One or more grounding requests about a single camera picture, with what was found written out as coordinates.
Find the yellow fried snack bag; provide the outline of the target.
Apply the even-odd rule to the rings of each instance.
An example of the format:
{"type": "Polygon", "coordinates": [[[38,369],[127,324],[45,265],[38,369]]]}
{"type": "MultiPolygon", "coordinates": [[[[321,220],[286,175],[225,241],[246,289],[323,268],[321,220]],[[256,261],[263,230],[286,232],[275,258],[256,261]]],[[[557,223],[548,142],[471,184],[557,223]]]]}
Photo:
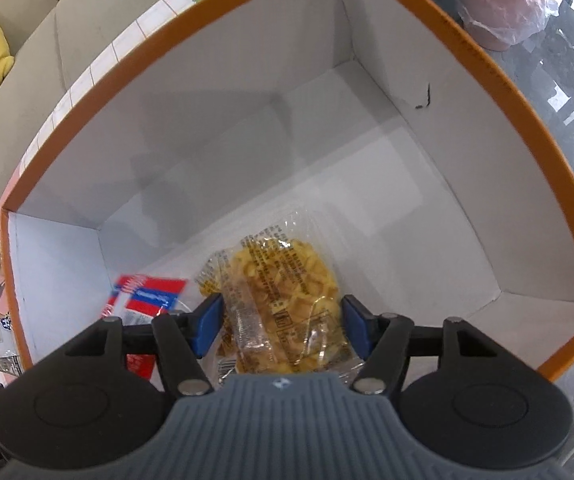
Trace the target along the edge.
{"type": "Polygon", "coordinates": [[[224,300],[214,351],[219,380],[333,372],[350,382],[362,367],[345,336],[333,260],[308,211],[290,211],[214,252],[197,284],[202,295],[224,300]]]}

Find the pink trash bag bin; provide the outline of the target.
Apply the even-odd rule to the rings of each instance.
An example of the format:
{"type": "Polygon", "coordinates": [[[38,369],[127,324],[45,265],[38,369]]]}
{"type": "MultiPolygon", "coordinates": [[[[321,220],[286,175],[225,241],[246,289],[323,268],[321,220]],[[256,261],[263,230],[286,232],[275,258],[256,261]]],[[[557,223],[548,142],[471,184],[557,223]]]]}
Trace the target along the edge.
{"type": "Polygon", "coordinates": [[[466,32],[488,50],[505,51],[545,29],[555,0],[455,0],[466,32]]]}

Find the red and white snack packet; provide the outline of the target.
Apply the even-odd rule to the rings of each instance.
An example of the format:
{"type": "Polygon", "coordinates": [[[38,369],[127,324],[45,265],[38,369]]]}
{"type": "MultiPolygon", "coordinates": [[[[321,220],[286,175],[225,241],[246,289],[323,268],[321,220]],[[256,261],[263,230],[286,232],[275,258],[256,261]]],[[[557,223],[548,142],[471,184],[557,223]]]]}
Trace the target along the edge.
{"type": "Polygon", "coordinates": [[[189,312],[191,308],[184,299],[189,289],[191,282],[183,278],[122,274],[113,284],[100,316],[116,316],[124,326],[148,325],[160,314],[189,312]]]}

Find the white and blue chip bag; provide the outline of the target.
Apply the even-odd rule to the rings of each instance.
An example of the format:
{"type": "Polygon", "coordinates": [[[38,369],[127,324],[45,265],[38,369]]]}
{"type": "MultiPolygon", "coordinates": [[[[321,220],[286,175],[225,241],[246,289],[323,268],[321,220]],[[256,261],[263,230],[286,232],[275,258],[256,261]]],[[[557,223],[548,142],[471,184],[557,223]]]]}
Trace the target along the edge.
{"type": "Polygon", "coordinates": [[[0,372],[18,377],[23,372],[8,313],[0,313],[0,372]]]}

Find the orange cardboard box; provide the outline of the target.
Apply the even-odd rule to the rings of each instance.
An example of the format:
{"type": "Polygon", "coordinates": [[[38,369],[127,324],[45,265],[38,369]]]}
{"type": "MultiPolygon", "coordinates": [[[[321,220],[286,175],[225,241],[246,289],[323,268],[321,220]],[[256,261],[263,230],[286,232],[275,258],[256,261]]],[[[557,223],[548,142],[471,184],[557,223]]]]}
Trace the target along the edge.
{"type": "Polygon", "coordinates": [[[24,366],[118,276],[188,278],[293,210],[370,309],[467,318],[550,379],[574,364],[574,173],[430,0],[200,0],[94,89],[2,216],[24,366]]]}

